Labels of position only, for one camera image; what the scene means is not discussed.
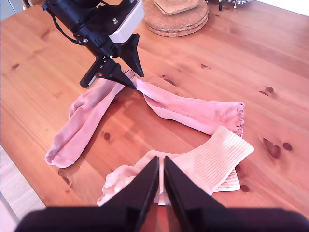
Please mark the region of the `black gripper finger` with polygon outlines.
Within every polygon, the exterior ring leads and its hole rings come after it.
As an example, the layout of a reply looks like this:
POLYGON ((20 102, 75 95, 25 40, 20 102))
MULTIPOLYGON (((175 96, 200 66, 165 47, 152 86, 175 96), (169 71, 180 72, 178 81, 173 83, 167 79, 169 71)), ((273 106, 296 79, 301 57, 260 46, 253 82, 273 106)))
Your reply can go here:
POLYGON ((199 188, 169 158, 164 158, 164 187, 183 232, 227 231, 225 207, 199 188))
POLYGON ((104 210, 104 232, 138 232, 159 186, 159 157, 155 156, 119 193, 108 200, 104 210))

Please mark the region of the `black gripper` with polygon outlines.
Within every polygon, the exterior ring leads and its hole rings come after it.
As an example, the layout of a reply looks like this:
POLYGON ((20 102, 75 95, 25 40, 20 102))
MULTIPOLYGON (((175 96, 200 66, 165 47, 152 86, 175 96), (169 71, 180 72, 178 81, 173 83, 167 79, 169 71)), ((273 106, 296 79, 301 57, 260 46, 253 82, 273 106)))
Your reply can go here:
MULTIPOLYGON (((72 29, 74 37, 81 42, 94 56, 95 61, 80 80, 81 87, 90 87, 95 79, 104 78, 117 82, 131 89, 136 89, 131 79, 121 70, 112 58, 117 49, 111 39, 98 30, 91 30, 86 25, 72 29)), ((122 60, 140 77, 144 77, 138 55, 139 34, 132 34, 122 44, 122 60)))

